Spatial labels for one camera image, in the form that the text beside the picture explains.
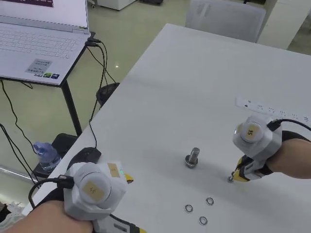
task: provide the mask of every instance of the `metal washer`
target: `metal washer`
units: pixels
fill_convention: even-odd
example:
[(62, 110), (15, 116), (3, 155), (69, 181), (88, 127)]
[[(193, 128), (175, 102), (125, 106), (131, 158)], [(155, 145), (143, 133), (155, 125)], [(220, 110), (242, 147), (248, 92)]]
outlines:
[(206, 204), (212, 206), (214, 204), (213, 198), (206, 198)]
[(185, 211), (186, 213), (190, 214), (193, 212), (193, 207), (192, 205), (185, 205)]
[(207, 218), (202, 216), (199, 218), (199, 223), (202, 225), (202, 226), (206, 226), (207, 225)]

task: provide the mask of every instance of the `water bottle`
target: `water bottle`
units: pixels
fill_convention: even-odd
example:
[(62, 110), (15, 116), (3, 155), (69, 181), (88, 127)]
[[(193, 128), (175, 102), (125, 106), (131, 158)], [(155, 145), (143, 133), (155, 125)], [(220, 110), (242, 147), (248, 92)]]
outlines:
[(51, 173), (61, 161), (61, 157), (50, 143), (34, 143), (34, 149), (38, 155), (39, 163), (43, 170)]

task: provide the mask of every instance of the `white power strip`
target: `white power strip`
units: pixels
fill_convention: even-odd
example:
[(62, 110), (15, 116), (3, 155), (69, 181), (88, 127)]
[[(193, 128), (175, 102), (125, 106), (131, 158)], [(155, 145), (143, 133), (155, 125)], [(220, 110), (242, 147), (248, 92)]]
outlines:
[(243, 99), (241, 97), (235, 98), (235, 105), (238, 107), (241, 107), (243, 109), (248, 109), (248, 110), (251, 110), (251, 111), (254, 111), (257, 113), (270, 115), (270, 116), (273, 116), (275, 118), (293, 119), (293, 120), (297, 120), (297, 121), (300, 121), (300, 122), (305, 123), (305, 124), (310, 124), (309, 119), (311, 119), (311, 118), (309, 116), (288, 112), (288, 111), (285, 111), (282, 109), (277, 109), (277, 108), (271, 107), (268, 104), (255, 103), (251, 100)]

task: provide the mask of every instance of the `gray floor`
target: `gray floor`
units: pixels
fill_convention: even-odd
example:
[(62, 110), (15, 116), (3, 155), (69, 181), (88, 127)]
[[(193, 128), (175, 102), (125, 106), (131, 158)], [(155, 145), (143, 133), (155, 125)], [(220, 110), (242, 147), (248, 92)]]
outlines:
[(311, 21), (306, 19), (301, 25), (288, 50), (311, 55)]
[[(108, 70), (121, 82), (138, 58), (166, 23), (184, 25), (189, 0), (166, 0), (161, 7), (134, 2), (120, 12), (97, 7), (89, 9), (89, 23), (96, 37), (108, 49)], [(311, 54), (310, 24), (299, 30), (290, 50)], [(101, 54), (93, 49), (100, 59)], [(69, 85), (82, 127), (87, 125), (100, 82), (102, 68), (85, 52), (69, 77)], [(59, 133), (75, 134), (62, 91), (34, 85), (30, 90), (20, 83), (5, 81), (5, 88), (19, 116), (19, 125), (31, 141), (52, 142)], [(37, 157), (14, 126), (14, 117), (7, 99), (0, 91), (0, 119), (16, 144), (22, 149), (31, 167)], [(0, 133), (0, 164), (20, 171), (6, 138)], [(0, 174), (0, 200), (27, 203), (31, 185)]]

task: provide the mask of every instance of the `table leg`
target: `table leg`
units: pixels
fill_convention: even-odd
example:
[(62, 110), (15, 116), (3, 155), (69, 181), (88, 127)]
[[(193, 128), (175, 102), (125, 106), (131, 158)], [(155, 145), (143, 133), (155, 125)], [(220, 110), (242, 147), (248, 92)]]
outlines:
[(67, 80), (62, 85), (62, 91), (66, 100), (72, 123), (74, 125), (74, 129), (76, 130), (77, 136), (80, 136), (82, 134), (82, 129)]

